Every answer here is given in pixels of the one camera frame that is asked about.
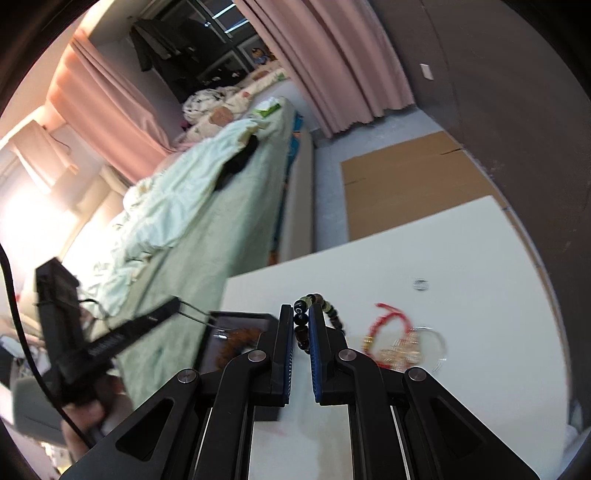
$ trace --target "ceiling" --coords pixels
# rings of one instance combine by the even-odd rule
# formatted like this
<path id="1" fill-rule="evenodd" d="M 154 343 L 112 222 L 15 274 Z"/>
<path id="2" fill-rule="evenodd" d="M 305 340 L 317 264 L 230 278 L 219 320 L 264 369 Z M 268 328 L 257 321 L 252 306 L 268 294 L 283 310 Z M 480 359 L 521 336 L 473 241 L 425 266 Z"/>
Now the ceiling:
<path id="1" fill-rule="evenodd" d="M 125 38 L 136 18 L 150 18 L 172 0 L 115 0 L 90 35 L 91 42 L 103 45 Z"/>

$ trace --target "pink curtain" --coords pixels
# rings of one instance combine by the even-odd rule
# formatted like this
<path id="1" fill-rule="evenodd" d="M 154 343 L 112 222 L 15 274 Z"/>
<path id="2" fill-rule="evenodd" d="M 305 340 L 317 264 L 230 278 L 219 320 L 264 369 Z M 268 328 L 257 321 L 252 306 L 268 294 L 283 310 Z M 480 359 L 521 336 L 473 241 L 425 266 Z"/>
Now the pink curtain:
<path id="1" fill-rule="evenodd" d="M 77 32 L 47 99 L 106 161 L 132 181 L 152 174 L 174 149 L 152 105 Z"/>
<path id="2" fill-rule="evenodd" d="M 414 103 L 366 0 L 234 0 L 281 61 L 325 135 Z"/>

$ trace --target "floor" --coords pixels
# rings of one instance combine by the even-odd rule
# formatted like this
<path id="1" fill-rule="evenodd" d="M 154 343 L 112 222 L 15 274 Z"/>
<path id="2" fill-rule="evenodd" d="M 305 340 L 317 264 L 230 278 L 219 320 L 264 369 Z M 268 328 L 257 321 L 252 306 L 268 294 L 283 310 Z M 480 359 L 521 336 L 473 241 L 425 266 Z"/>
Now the floor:
<path id="1" fill-rule="evenodd" d="M 421 109 L 410 107 L 320 141 L 315 151 L 316 251 L 349 241 L 342 161 L 441 129 Z"/>

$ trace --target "bed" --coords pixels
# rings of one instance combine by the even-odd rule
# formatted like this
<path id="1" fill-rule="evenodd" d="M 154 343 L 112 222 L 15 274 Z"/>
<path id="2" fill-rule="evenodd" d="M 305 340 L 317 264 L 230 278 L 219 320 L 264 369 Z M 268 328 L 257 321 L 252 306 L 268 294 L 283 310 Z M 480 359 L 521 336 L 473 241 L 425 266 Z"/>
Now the bed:
<path id="1" fill-rule="evenodd" d="M 267 119 L 271 129 L 259 135 L 259 146 L 244 170 L 223 190 L 210 195 L 174 247 L 157 251 L 150 258 L 118 313 L 108 320 L 110 327 L 150 310 L 170 295 L 202 310 L 219 308 L 229 277 L 268 265 L 280 216 L 277 260 L 312 252 L 311 138 L 304 125 L 293 133 L 297 113 L 289 101 L 282 99 L 281 103 L 281 109 Z M 281 209 L 294 136 L 299 147 Z M 97 323 L 94 335 L 102 334 L 105 328 L 103 322 Z M 118 369 L 135 406 L 178 370 L 193 365 L 203 329 L 199 323 L 177 317 L 119 356 Z"/>

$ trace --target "cardboard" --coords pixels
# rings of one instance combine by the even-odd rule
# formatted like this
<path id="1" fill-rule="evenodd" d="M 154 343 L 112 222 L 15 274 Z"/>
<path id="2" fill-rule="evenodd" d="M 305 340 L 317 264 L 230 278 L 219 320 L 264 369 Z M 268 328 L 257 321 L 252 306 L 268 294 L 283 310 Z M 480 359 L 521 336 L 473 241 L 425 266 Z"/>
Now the cardboard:
<path id="1" fill-rule="evenodd" d="M 445 132 L 351 158 L 341 166 L 351 240 L 487 195 L 506 206 Z"/>

